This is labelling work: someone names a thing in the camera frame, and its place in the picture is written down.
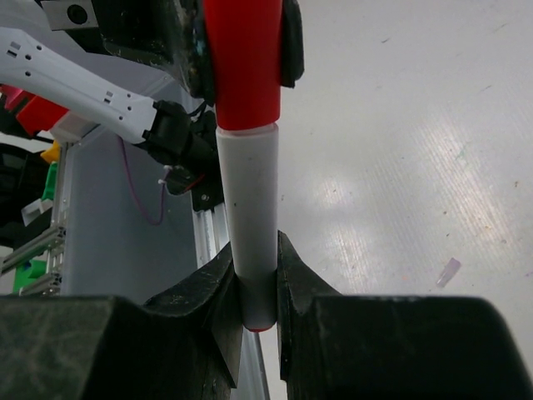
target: table surface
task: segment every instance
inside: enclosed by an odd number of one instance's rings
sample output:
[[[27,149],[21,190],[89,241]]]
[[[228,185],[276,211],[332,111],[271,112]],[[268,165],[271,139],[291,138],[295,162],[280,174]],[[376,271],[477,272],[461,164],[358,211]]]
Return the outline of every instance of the table surface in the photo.
[[[280,229],[343,293],[490,300],[533,372],[533,3],[300,3]],[[461,269],[438,288],[451,258]]]

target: marker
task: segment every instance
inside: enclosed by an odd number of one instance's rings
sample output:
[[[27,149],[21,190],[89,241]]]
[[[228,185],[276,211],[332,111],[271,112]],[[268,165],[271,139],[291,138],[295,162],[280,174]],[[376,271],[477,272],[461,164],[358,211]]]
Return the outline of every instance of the marker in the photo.
[[[217,146],[244,326],[276,322],[281,0],[204,0]]]

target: red cylinder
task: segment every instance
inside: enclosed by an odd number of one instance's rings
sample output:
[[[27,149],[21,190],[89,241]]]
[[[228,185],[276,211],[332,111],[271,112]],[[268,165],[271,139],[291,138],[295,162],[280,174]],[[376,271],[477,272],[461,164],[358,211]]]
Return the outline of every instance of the red cylinder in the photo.
[[[257,128],[280,117],[281,0],[204,0],[223,129]]]

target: white cylinder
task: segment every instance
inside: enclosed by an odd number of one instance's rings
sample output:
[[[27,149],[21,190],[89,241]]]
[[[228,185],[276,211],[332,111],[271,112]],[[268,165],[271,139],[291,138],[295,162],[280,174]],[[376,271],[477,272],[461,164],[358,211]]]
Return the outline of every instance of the white cylinder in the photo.
[[[219,128],[217,146],[243,324],[266,330],[277,314],[277,125]]]

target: green object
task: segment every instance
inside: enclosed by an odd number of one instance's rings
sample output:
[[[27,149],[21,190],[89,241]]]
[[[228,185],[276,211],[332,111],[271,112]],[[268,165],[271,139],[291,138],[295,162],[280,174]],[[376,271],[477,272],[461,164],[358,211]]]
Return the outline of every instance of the green object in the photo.
[[[47,264],[45,261],[32,260],[25,262],[23,265],[17,267],[15,272],[15,283],[13,284],[13,292],[17,293],[20,288],[24,288],[37,278],[44,275],[47,271]]]
[[[41,200],[53,200],[53,197],[56,194],[56,178],[57,162],[53,162],[48,169],[47,181],[44,185],[44,192],[42,193]]]

